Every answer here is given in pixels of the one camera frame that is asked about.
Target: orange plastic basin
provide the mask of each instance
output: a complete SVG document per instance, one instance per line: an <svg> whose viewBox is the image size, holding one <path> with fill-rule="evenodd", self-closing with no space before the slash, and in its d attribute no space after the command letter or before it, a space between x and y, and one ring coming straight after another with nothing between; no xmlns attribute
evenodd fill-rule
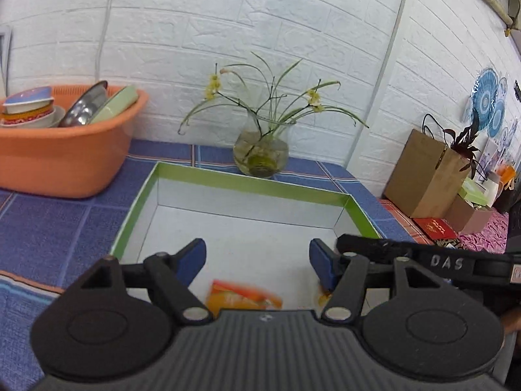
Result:
<svg viewBox="0 0 521 391"><path fill-rule="evenodd" d="M54 104L69 110L90 85L53 86ZM109 96L122 87L110 86ZM85 198L110 184L127 155L136 115L148 94L119 116L87 126L0 128L0 188L41 196Z"/></svg>

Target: cardboard box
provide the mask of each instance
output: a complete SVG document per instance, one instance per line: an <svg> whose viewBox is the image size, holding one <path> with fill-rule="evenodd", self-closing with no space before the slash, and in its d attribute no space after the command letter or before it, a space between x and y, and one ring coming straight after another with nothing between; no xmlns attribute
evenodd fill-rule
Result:
<svg viewBox="0 0 521 391"><path fill-rule="evenodd" d="M409 217L443 218L470 168L440 141L412 130L384 195Z"/></svg>
<svg viewBox="0 0 521 391"><path fill-rule="evenodd" d="M457 195L445 215L445 220L460 235L468 235L481 232L492 212L493 210L486 206L475 209Z"/></svg>
<svg viewBox="0 0 521 391"><path fill-rule="evenodd" d="M178 276L200 301L215 279L224 279L270 290L283 299L285 310L314 309L318 278L309 243L318 238L334 248L344 233L380 238L348 194L158 163L132 203L111 254L122 263L141 263L201 238L204 243L187 260L191 274ZM129 293L147 298L146 290Z"/></svg>

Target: metal screw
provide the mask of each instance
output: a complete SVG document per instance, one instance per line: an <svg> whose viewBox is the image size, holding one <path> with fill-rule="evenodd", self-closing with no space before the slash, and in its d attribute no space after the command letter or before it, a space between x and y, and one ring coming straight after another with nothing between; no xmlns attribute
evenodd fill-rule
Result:
<svg viewBox="0 0 521 391"><path fill-rule="evenodd" d="M345 321L351 317L351 311L345 307L331 307L326 310L325 315L332 321Z"/></svg>
<svg viewBox="0 0 521 391"><path fill-rule="evenodd" d="M202 307L190 307L183 312L183 316L189 321L202 321L208 317L208 310Z"/></svg>

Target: blue decorative plate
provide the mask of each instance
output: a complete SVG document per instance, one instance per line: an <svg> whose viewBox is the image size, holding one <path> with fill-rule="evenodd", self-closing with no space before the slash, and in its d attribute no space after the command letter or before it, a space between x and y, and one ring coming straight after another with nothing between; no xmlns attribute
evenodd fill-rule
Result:
<svg viewBox="0 0 521 391"><path fill-rule="evenodd" d="M505 102L503 100L496 101L496 107L494 108L494 114L492 115L492 119L489 123L489 137L494 138L499 130L501 129L501 125L503 124L503 119L505 117Z"/></svg>
<svg viewBox="0 0 521 391"><path fill-rule="evenodd" d="M498 98L500 100L505 100L506 92L508 91L508 89L509 89L508 82L505 77L502 77L499 80L499 88L498 88Z"/></svg>
<svg viewBox="0 0 521 391"><path fill-rule="evenodd" d="M490 123L498 97L498 76L492 69L485 69L474 85L472 102L478 111L479 131Z"/></svg>

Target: red book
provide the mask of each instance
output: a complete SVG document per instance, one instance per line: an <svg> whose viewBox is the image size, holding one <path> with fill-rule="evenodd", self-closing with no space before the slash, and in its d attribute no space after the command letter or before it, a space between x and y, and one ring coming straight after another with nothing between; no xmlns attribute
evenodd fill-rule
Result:
<svg viewBox="0 0 521 391"><path fill-rule="evenodd" d="M458 234L443 219L426 217L425 219L414 218L413 221L432 241L458 237Z"/></svg>

